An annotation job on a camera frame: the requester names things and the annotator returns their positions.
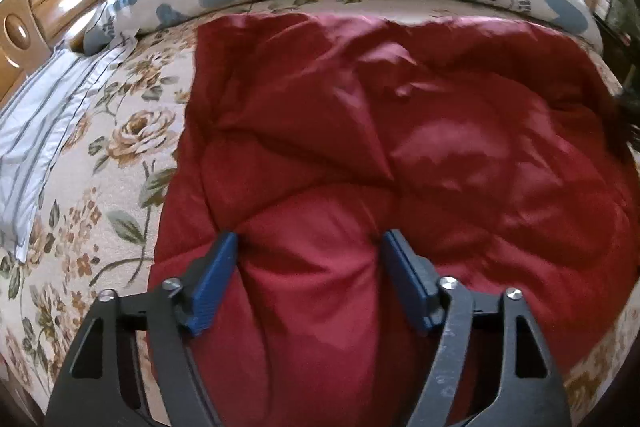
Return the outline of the dark red quilted down coat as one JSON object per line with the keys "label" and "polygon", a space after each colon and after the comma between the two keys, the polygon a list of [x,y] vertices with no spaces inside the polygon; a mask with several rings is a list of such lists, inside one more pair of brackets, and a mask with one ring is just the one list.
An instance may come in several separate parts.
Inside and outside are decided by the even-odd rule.
{"label": "dark red quilted down coat", "polygon": [[238,234],[192,343],[224,425],[408,410],[435,343],[384,268],[389,229],[469,288],[521,288],[562,372],[626,305],[638,176],[572,38],[498,18],[226,15],[198,28],[194,64],[150,281]]}

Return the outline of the floral beige bed blanket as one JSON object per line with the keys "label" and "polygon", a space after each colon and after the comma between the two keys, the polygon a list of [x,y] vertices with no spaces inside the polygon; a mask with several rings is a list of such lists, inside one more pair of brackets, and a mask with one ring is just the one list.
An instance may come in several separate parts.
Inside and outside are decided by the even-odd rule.
{"label": "floral beige bed blanket", "polygon": [[[164,194],[193,79],[194,30],[221,15],[340,13],[417,24],[446,16],[518,17],[458,0],[264,0],[218,9],[140,37],[62,145],[36,202],[20,263],[1,248],[1,363],[39,424],[54,377],[103,288],[146,289]],[[597,346],[568,373],[573,421],[594,412],[639,334],[639,283]]]}

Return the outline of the grey striped pillow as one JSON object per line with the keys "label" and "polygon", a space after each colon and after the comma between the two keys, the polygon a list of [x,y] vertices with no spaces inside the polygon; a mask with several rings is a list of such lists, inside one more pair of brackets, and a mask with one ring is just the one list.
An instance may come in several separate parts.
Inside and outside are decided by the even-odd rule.
{"label": "grey striped pillow", "polygon": [[123,34],[85,56],[58,46],[1,109],[1,247],[24,262],[40,193],[91,98],[137,46]]}

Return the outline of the wooden headboard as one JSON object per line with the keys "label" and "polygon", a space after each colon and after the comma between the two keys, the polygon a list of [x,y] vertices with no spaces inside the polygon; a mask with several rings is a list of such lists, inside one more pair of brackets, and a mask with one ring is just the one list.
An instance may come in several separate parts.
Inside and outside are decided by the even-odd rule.
{"label": "wooden headboard", "polygon": [[82,49],[94,10],[105,0],[2,0],[1,103],[49,60],[54,47]]}

